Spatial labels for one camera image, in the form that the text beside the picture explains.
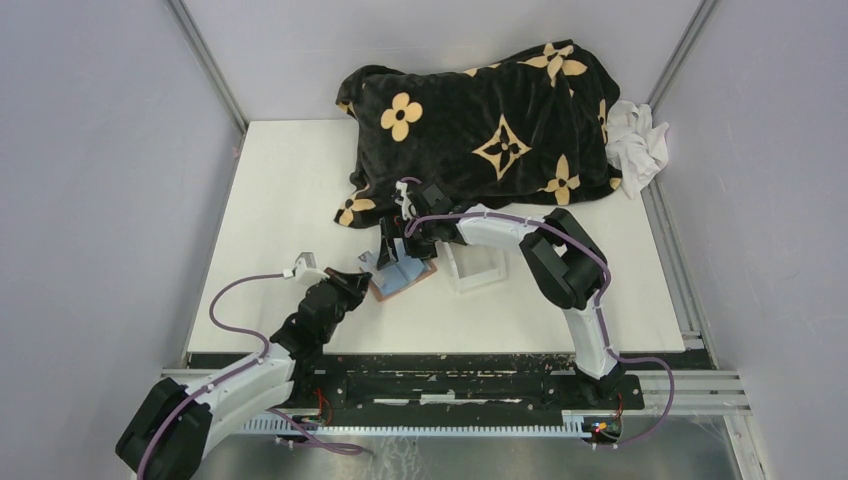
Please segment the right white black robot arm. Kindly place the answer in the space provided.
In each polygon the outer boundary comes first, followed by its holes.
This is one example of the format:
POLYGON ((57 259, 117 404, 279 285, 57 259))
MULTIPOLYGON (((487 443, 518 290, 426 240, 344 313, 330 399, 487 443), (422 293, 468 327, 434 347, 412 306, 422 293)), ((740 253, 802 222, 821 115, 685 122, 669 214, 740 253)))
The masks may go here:
POLYGON ((434 184, 399 181, 397 209, 379 220, 383 267, 407 255, 436 257, 437 243, 482 246, 521 256, 538 290, 560 308, 575 346, 580 400, 602 408, 618 393, 619 360, 602 312, 611 283, 606 257, 563 208, 544 217, 509 214, 481 203, 456 203, 434 184))

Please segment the tan leather card holder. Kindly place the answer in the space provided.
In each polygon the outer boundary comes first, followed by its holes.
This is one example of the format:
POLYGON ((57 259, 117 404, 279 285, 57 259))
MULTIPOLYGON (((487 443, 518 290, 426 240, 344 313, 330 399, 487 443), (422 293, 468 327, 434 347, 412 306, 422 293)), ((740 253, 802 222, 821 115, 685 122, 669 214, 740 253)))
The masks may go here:
POLYGON ((407 254, 402 240, 396 241, 398 261, 370 273, 370 289, 378 302, 385 302, 404 290, 420 283, 437 272, 432 261, 423 261, 407 254))

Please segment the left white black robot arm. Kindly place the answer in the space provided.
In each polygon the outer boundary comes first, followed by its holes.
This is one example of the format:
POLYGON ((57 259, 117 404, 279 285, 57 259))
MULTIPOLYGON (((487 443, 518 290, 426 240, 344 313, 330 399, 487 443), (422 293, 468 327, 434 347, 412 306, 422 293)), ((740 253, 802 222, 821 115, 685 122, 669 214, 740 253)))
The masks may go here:
POLYGON ((115 453, 139 479, 189 479, 202 460, 249 420, 285 402, 299 407, 313 397, 310 374, 345 315, 367 296, 368 272, 294 267, 267 276, 309 282, 297 310, 271 336, 221 322, 227 332, 252 336, 254 352, 188 383, 158 381, 115 445, 115 453))

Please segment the silver VIP credit card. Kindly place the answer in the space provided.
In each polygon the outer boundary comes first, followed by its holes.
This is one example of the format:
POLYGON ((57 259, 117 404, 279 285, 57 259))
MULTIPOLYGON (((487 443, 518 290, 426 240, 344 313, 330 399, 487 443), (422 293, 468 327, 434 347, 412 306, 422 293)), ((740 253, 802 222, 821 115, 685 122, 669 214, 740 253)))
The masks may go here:
POLYGON ((360 269, 363 272, 374 273, 377 271, 376 259, 371 251, 365 251, 357 256, 360 269))

